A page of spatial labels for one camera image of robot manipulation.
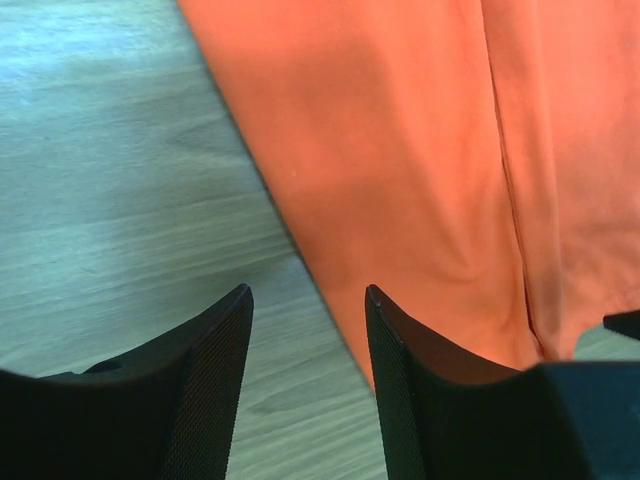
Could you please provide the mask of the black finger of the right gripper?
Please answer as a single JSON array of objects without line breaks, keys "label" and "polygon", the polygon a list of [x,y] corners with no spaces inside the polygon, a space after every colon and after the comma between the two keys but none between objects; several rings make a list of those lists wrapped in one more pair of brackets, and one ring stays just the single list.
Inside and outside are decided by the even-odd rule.
[{"label": "black finger of the right gripper", "polygon": [[617,314],[607,315],[603,319],[606,330],[640,340],[640,311],[633,310]]}]

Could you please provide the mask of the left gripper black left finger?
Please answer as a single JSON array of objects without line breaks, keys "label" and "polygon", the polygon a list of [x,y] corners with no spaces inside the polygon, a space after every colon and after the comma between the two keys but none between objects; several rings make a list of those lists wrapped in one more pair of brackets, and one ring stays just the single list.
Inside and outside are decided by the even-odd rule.
[{"label": "left gripper black left finger", "polygon": [[243,284],[84,372],[35,378],[3,371],[2,477],[224,478],[253,309]]}]

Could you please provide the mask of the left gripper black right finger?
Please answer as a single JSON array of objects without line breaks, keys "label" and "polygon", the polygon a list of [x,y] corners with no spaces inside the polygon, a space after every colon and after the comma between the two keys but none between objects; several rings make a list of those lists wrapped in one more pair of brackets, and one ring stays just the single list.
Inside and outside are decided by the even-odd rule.
[{"label": "left gripper black right finger", "polygon": [[366,324],[391,479],[635,479],[639,364],[519,371],[406,314],[376,286]]}]

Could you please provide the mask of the orange t shirt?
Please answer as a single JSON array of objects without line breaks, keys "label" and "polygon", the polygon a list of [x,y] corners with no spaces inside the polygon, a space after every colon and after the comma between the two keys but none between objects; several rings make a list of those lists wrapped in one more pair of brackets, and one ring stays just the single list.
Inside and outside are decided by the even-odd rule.
[{"label": "orange t shirt", "polygon": [[637,2],[180,7],[365,376],[371,284],[518,369],[638,308]]}]

